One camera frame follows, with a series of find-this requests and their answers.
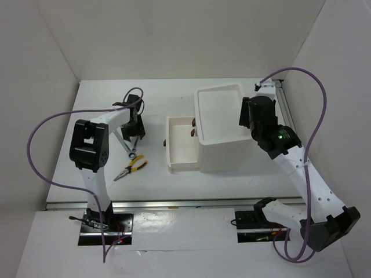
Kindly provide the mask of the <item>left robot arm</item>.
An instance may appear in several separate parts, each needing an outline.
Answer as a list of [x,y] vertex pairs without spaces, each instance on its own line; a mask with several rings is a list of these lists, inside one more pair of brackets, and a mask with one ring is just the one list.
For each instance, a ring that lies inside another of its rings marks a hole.
[[112,201],[107,193],[104,166],[108,162],[109,136],[114,134],[124,147],[130,161],[137,158],[137,142],[146,132],[140,112],[144,101],[129,93],[122,102],[112,105],[113,111],[91,120],[75,122],[69,151],[70,159],[79,169],[88,190],[86,220],[101,231],[114,226]]

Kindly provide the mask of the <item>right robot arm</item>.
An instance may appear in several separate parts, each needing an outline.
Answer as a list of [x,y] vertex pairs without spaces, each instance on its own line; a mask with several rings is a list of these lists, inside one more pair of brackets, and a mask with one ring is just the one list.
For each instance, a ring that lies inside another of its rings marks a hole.
[[359,211],[347,207],[329,188],[308,161],[295,131],[278,123],[274,100],[267,96],[243,98],[239,125],[248,128],[252,139],[283,169],[307,206],[306,211],[301,211],[266,197],[254,205],[253,220],[257,226],[281,224],[300,233],[315,252],[349,233],[361,217]]

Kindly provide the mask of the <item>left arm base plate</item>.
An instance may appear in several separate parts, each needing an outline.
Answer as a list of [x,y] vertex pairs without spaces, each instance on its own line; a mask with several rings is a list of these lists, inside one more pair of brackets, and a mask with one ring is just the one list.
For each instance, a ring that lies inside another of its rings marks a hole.
[[[81,218],[73,220],[81,222],[79,246],[100,246],[102,244],[99,222],[88,220],[86,212]],[[133,220],[133,213],[114,214],[112,223],[103,225],[106,246],[110,246],[113,242],[118,246],[131,245]]]

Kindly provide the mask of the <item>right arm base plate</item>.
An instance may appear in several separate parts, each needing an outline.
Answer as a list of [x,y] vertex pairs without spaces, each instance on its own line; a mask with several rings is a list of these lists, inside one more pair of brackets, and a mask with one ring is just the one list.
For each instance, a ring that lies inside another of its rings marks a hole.
[[236,211],[230,224],[237,229],[238,243],[284,241],[287,232],[281,224],[261,220],[255,211]]

